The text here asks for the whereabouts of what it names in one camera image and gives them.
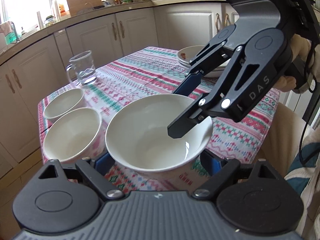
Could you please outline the right hand in glove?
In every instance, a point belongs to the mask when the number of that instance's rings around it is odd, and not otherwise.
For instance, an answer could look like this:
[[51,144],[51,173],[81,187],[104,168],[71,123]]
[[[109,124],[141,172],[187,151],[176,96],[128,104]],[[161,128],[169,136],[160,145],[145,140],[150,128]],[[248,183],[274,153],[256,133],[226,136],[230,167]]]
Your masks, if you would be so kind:
[[290,40],[290,47],[292,64],[273,88],[284,93],[292,90],[302,94],[311,87],[313,78],[319,81],[319,44],[312,49],[309,40],[295,34]]

